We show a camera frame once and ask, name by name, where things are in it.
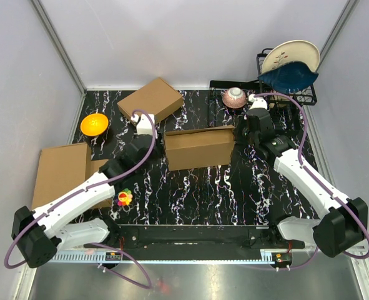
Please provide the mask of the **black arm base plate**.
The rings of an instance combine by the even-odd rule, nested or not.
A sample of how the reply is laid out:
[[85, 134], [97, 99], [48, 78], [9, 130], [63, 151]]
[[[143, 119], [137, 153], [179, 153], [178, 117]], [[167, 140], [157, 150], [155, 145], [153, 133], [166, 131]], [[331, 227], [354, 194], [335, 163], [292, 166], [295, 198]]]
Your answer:
[[151, 244], [229, 244], [252, 249], [303, 249], [304, 242], [286, 241], [266, 226], [116, 225], [102, 241], [108, 246], [139, 249]]

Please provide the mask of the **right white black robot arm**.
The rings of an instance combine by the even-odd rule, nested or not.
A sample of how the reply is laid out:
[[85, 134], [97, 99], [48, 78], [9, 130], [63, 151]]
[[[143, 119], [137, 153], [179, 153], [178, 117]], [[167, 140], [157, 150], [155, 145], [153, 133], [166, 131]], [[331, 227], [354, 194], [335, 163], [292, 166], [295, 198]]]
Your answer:
[[268, 232], [273, 247], [281, 248], [290, 240], [302, 241], [334, 258], [367, 239], [366, 202], [359, 197], [350, 199], [311, 167], [292, 140], [275, 131], [265, 108], [249, 109], [240, 119], [236, 135], [253, 146], [258, 158], [289, 180], [318, 215], [318, 219], [283, 214], [273, 218], [273, 229]]

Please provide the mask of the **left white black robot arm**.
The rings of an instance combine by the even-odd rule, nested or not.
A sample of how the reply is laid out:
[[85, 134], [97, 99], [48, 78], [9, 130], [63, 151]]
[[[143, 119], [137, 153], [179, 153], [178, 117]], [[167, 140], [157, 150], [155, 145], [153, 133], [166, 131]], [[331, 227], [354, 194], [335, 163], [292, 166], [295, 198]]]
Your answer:
[[111, 248], [119, 241], [118, 230], [97, 218], [74, 224], [72, 221], [94, 205], [121, 192], [128, 179], [142, 167], [162, 154], [158, 134], [138, 134], [123, 150], [121, 156], [108, 160], [82, 184], [48, 204], [29, 209], [20, 207], [14, 213], [12, 244], [4, 258], [11, 269], [9, 257], [14, 248], [22, 254], [24, 264], [38, 268], [59, 251], [91, 243]]

